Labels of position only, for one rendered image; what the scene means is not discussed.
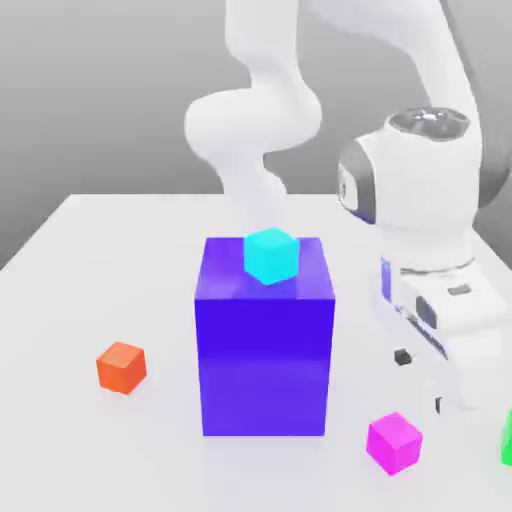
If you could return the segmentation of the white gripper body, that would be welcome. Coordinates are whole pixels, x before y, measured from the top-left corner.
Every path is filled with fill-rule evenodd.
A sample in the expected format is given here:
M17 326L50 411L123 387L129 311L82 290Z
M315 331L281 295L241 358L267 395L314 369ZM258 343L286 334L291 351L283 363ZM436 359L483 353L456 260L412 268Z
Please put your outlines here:
M414 360L472 361L501 352L507 303L497 293L407 293L392 301L376 293L373 306L391 346L410 343Z

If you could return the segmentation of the small green cube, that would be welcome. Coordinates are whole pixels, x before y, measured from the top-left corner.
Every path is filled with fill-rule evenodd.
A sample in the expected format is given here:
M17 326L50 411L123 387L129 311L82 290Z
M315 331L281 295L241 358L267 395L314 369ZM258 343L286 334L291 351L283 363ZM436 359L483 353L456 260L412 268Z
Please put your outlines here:
M500 442L501 462L512 467L512 409L507 412Z

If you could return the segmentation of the small magenta cube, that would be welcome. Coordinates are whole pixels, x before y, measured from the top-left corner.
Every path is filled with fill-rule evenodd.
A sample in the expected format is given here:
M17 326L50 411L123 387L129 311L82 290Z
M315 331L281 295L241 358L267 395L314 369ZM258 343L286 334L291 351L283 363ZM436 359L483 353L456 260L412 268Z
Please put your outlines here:
M418 462L423 434L398 412L369 424L366 452L390 476Z

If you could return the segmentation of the small cyan cube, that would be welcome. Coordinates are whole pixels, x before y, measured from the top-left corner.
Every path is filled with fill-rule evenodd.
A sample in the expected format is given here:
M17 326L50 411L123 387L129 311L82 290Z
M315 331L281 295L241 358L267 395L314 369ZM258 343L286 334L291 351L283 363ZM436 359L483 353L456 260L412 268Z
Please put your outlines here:
M277 228L254 232L244 237L244 270L269 286L295 278L299 271L300 242Z

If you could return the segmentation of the small orange cube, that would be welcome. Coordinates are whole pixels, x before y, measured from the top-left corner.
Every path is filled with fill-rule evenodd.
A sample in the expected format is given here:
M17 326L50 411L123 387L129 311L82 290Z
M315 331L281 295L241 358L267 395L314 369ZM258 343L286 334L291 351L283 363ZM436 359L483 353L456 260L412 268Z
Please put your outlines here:
M142 348L115 342L96 360L99 385L129 395L146 378L145 352Z

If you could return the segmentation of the large blue box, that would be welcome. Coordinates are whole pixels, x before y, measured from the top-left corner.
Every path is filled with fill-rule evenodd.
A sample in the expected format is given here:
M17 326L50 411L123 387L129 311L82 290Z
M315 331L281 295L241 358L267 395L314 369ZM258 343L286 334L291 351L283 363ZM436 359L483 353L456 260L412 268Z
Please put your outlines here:
M219 436L324 434L336 298L317 238L296 277L266 286L240 238L205 242L194 297L202 430Z

